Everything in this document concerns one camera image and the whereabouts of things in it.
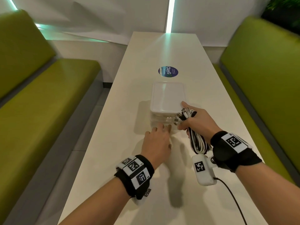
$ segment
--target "cable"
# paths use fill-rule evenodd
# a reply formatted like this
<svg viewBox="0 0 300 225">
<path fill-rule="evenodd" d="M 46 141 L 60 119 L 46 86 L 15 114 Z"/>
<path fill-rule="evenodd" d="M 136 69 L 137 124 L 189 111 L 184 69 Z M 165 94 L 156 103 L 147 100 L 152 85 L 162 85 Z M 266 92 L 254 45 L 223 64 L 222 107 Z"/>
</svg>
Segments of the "cable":
<svg viewBox="0 0 300 225">
<path fill-rule="evenodd" d="M 194 117 L 197 114 L 197 111 L 190 109 L 182 109 L 181 113 L 176 114 L 175 125 L 179 123 L 179 119 L 184 121 L 190 117 Z M 204 137 L 197 134 L 191 128 L 188 128 L 190 135 L 190 146 L 196 154 L 206 154 L 209 150 L 212 149 L 210 144 L 208 144 Z"/>
<path fill-rule="evenodd" d="M 235 203 L 236 203 L 236 206 L 237 206 L 238 209 L 240 210 L 240 213 L 241 213 L 241 215 L 242 215 L 242 218 L 243 218 L 243 220 L 244 220 L 245 225 L 247 225 L 247 222 L 246 222 L 245 217 L 244 217 L 244 215 L 243 215 L 243 213 L 242 213 L 242 210 L 241 210 L 240 206 L 238 205 L 238 202 L 236 201 L 236 199 L 235 199 L 233 193 L 231 192 L 231 190 L 229 189 L 229 187 L 228 187 L 228 186 L 226 185 L 226 183 L 223 182 L 221 179 L 219 179 L 219 178 L 214 178 L 214 179 L 215 179 L 215 180 L 221 181 L 221 182 L 227 187 L 227 189 L 229 190 L 231 196 L 233 197 L 233 199 L 234 199 L 234 201 L 235 201 Z"/>
</svg>

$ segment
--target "left hand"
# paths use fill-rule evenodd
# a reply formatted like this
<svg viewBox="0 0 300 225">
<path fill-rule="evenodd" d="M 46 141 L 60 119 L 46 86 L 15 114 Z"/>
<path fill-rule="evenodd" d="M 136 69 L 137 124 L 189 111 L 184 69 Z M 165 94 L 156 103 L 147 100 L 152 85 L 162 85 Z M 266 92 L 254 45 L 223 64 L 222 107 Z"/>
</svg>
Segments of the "left hand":
<svg viewBox="0 0 300 225">
<path fill-rule="evenodd" d="M 162 123 L 152 131 L 145 133 L 141 155 L 149 160 L 156 170 L 171 155 L 170 131 L 171 125 L 165 127 Z"/>
</svg>

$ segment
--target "hand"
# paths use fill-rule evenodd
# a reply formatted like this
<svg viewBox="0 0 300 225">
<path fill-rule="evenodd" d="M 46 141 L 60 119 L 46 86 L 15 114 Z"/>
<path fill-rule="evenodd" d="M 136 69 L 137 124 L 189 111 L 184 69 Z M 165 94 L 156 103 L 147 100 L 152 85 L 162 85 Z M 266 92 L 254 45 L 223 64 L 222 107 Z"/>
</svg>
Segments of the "hand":
<svg viewBox="0 0 300 225">
<path fill-rule="evenodd" d="M 170 131 L 171 125 L 165 127 L 159 123 L 152 132 L 147 131 L 142 146 L 141 155 L 146 157 L 156 170 L 171 154 Z"/>
<path fill-rule="evenodd" d="M 206 110 L 189 106 L 186 102 L 182 101 L 181 105 L 184 108 L 189 108 L 197 111 L 195 117 L 190 117 L 178 125 L 179 130 L 186 130 L 190 127 L 192 130 L 202 135 L 207 143 L 210 144 L 211 138 L 217 133 L 222 131 L 212 119 L 212 117 L 207 113 Z"/>
</svg>

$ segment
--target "wristband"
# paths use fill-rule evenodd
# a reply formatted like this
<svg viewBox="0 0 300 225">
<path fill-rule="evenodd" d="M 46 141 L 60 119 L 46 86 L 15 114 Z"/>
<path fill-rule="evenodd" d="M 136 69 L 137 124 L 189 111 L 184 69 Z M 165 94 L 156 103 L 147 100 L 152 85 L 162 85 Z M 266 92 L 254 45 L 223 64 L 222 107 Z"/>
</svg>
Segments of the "wristband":
<svg viewBox="0 0 300 225">
<path fill-rule="evenodd" d="M 123 160 L 116 169 L 115 177 L 122 181 L 128 195 L 142 199 L 154 174 L 152 164 L 144 156 L 136 155 Z"/>
<path fill-rule="evenodd" d="M 217 132 L 211 139 L 213 160 L 218 167 L 235 172 L 238 166 L 251 166 L 262 162 L 252 146 L 233 133 Z"/>
</svg>

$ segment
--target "green seat cushion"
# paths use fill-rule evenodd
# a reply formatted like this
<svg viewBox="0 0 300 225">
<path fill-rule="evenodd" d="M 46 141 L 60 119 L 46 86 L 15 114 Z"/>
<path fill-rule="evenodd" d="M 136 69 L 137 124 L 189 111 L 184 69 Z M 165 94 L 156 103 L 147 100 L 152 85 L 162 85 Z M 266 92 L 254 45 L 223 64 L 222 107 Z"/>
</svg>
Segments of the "green seat cushion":
<svg viewBox="0 0 300 225">
<path fill-rule="evenodd" d="M 60 59 L 0 109 L 0 224 L 100 70 Z"/>
<path fill-rule="evenodd" d="M 284 165 L 281 163 L 272 147 L 260 131 L 260 129 L 255 124 L 254 120 L 240 101 L 238 95 L 235 93 L 234 89 L 231 87 L 230 83 L 226 79 L 225 75 L 221 71 L 218 65 L 214 64 L 214 68 L 219 75 L 227 93 L 229 94 L 238 114 L 242 118 L 248 132 L 250 133 L 258 151 L 260 152 L 264 162 L 271 167 L 275 172 L 286 178 L 288 181 L 294 183 L 289 173 L 285 169 Z"/>
<path fill-rule="evenodd" d="M 0 15 L 0 98 L 54 56 L 27 12 Z"/>
<path fill-rule="evenodd" d="M 248 17 L 221 56 L 231 76 L 300 171 L 300 37 Z"/>
</svg>

